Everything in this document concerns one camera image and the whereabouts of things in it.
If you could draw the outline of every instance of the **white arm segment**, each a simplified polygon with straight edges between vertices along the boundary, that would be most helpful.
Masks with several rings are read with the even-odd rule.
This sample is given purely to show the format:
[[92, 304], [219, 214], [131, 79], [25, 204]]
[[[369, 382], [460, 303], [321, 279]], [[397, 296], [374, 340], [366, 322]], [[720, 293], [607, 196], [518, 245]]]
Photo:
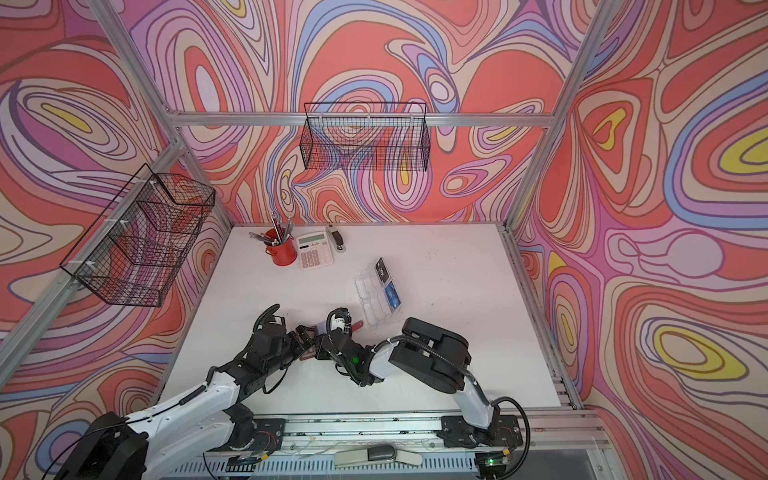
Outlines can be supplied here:
[[141, 480], [162, 478], [177, 466], [221, 446], [229, 439], [234, 423], [222, 410], [237, 403], [240, 387], [231, 376], [216, 372], [205, 391], [188, 403], [175, 406], [198, 387], [127, 416], [130, 422], [173, 407], [165, 413], [129, 425], [136, 433], [146, 432], [149, 435], [144, 462], [147, 470]]
[[[384, 380], [400, 370], [394, 363], [389, 362], [389, 356], [392, 355], [395, 345], [397, 343], [388, 343], [376, 352], [371, 359], [369, 368], [371, 375]], [[464, 377], [464, 389], [460, 392], [457, 391], [452, 397], [462, 410], [462, 416], [469, 425], [480, 429], [486, 429], [491, 425], [493, 407], [488, 404], [480, 385], [476, 382], [470, 382], [467, 377]]]

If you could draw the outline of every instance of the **white calculator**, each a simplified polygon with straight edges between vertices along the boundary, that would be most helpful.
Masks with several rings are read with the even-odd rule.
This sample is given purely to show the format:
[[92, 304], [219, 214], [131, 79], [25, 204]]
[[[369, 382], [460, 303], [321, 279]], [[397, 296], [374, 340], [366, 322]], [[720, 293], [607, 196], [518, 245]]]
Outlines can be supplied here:
[[331, 239], [325, 230], [296, 237], [301, 270], [312, 270], [333, 263]]

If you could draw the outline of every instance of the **wire mesh basket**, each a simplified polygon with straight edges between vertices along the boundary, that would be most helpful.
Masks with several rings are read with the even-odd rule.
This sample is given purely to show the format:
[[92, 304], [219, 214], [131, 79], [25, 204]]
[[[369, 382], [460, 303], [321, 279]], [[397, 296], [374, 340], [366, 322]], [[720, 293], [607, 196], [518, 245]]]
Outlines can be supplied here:
[[305, 103], [300, 150], [307, 170], [422, 170], [429, 165], [423, 102]]
[[207, 185], [184, 175], [152, 173], [78, 268], [65, 268], [66, 259], [85, 234], [60, 266], [105, 303], [162, 306], [214, 201], [214, 189]]

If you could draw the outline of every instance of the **red pen holder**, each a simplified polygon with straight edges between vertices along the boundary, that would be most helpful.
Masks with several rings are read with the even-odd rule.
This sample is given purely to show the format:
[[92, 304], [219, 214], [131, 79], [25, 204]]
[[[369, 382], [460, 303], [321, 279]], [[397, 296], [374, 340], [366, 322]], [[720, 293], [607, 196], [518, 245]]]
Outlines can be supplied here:
[[[270, 229], [270, 231], [266, 232], [264, 236], [269, 238], [277, 238], [277, 233], [275, 232], [275, 229]], [[275, 263], [275, 265], [289, 266], [291, 263], [296, 261], [296, 248], [293, 246], [293, 241], [290, 238], [286, 240], [285, 243], [278, 245], [277, 247], [267, 245], [266, 252], [272, 257], [272, 261]]]

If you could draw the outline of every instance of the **patterned wallpaper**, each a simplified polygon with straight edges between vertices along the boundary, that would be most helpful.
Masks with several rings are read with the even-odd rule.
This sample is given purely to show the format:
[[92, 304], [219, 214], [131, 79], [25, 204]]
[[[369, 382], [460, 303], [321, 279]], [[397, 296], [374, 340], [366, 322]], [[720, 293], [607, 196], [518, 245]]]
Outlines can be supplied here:
[[305, 222], [502, 221], [540, 128], [460, 127], [449, 146], [432, 129], [429, 169], [304, 170], [301, 127], [187, 127], [184, 136], [235, 223], [270, 210]]
[[121, 3], [178, 111], [366, 98], [421, 98], [445, 113], [516, 111], [535, 99], [526, 111], [551, 111], [594, 10], [583, 0]]
[[627, 0], [515, 236], [630, 478], [768, 478], [768, 2]]
[[[27, 4], [0, 2], [0, 338], [166, 144], [81, 2]], [[223, 235], [213, 218], [205, 223], [159, 309], [74, 295], [0, 392], [0, 478], [40, 478], [90, 421], [149, 404]]]

